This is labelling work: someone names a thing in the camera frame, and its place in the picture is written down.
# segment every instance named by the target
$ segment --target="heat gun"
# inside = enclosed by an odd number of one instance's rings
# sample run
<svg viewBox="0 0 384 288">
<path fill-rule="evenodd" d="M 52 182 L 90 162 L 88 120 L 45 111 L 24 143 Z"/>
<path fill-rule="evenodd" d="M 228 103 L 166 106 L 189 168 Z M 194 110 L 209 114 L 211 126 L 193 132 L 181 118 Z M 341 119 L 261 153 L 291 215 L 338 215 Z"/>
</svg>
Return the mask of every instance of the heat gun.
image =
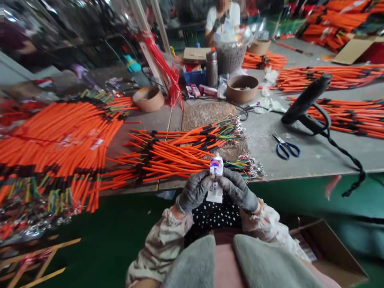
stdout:
<svg viewBox="0 0 384 288">
<path fill-rule="evenodd" d="M 285 112 L 281 121 L 284 124 L 292 124 L 296 120 L 299 120 L 302 124 L 304 124 L 304 126 L 313 132 L 312 136 L 322 133 L 328 129 L 331 119 L 327 112 L 316 103 L 316 100 L 325 90 L 327 90 L 329 84 L 331 83 L 331 79 L 331 74 L 322 74 L 320 78 L 315 79 L 296 99 L 287 112 Z M 325 119 L 325 125 L 306 113 L 311 106 L 314 106 L 322 114 Z"/>
<path fill-rule="evenodd" d="M 359 179 L 352 184 L 351 188 L 342 194 L 343 197 L 349 197 L 355 189 L 357 189 L 366 178 L 366 173 L 361 165 L 360 161 L 354 158 L 348 151 L 341 148 L 336 144 L 336 142 L 330 137 L 330 125 L 331 119 L 327 112 L 316 103 L 316 100 L 320 97 L 325 90 L 327 90 L 329 84 L 331 83 L 332 75 L 331 74 L 322 74 L 320 78 L 315 79 L 307 88 L 300 94 L 292 106 L 285 112 L 281 121 L 284 124 L 293 124 L 295 121 L 299 120 L 304 126 L 313 132 L 312 136 L 320 134 L 327 138 L 328 142 L 336 147 L 344 155 L 348 156 L 352 162 L 357 166 L 359 170 Z M 314 106 L 324 117 L 324 123 L 314 119 L 312 116 L 308 115 L 306 111 Z"/>
</svg>

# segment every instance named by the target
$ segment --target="blue scissors handle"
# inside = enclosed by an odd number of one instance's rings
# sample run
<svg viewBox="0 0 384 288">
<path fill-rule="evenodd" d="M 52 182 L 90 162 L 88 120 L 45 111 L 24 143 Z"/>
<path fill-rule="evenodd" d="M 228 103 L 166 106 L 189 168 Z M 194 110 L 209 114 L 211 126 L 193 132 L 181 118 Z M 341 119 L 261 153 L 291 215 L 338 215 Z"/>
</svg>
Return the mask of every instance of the blue scissors handle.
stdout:
<svg viewBox="0 0 384 288">
<path fill-rule="evenodd" d="M 278 143 L 276 146 L 276 154 L 280 158 L 282 158 L 284 160 L 288 160 L 290 157 L 290 154 L 294 157 L 299 157 L 300 156 L 300 149 L 298 148 L 298 146 L 296 146 L 292 143 L 289 143 L 289 142 L 285 142 L 284 144 Z"/>
</svg>

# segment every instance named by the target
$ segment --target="white shirt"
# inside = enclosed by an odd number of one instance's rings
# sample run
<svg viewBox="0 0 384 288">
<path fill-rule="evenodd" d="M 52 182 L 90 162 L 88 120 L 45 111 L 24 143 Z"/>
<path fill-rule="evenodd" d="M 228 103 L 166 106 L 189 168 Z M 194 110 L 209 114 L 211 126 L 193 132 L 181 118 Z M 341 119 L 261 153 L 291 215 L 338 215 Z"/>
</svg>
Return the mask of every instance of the white shirt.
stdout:
<svg viewBox="0 0 384 288">
<path fill-rule="evenodd" d="M 206 30 L 212 31 L 213 25 L 216 21 L 216 7 L 211 7 L 208 11 L 207 24 L 205 26 Z M 235 26 L 240 25 L 240 6 L 237 3 L 231 2 L 231 7 L 229 8 L 229 19 L 226 19 L 224 24 L 221 24 L 217 34 L 222 34 L 225 31 L 234 29 Z"/>
</svg>

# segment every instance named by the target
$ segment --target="green floor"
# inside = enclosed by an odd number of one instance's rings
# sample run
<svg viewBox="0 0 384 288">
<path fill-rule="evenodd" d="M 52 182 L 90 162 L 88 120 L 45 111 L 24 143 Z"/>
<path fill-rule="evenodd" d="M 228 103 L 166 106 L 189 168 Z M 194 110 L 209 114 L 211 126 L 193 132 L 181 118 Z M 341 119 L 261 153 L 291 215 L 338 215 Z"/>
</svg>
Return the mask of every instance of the green floor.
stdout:
<svg viewBox="0 0 384 288">
<path fill-rule="evenodd" d="M 343 177 L 332 194 L 325 199 L 324 188 L 329 178 L 289 180 L 252 184 L 257 196 L 280 212 L 326 218 L 340 239 L 356 256 L 370 277 L 360 287 L 384 287 L 384 265 L 374 256 L 384 258 L 384 232 L 351 219 L 351 215 L 384 218 L 383 175 L 371 177 L 350 198 L 341 193 L 356 180 Z M 63 274 L 38 287 L 123 287 L 126 270 L 148 231 L 173 201 L 155 195 L 121 195 L 102 198 L 94 214 L 82 214 L 56 233 L 60 239 L 81 237 L 80 243 L 60 249 L 48 272 L 67 266 Z"/>
</svg>

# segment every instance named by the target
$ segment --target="round cardboard container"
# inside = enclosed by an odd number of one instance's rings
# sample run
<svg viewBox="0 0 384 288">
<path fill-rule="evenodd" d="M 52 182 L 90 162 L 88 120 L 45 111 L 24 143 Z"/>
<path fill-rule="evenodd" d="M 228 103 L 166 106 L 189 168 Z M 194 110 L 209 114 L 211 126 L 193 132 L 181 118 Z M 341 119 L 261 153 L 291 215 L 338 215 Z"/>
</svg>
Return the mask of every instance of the round cardboard container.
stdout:
<svg viewBox="0 0 384 288">
<path fill-rule="evenodd" d="M 132 101 L 143 112 L 159 110 L 164 105 L 164 97 L 158 87 L 144 87 L 132 97 Z"/>
<path fill-rule="evenodd" d="M 267 54 L 271 40 L 255 40 L 251 46 L 248 47 L 247 52 L 263 56 Z"/>
<path fill-rule="evenodd" d="M 252 76 L 234 76 L 228 80 L 228 86 L 226 90 L 227 99 L 237 104 L 250 102 L 256 97 L 258 86 L 259 81 Z"/>
</svg>

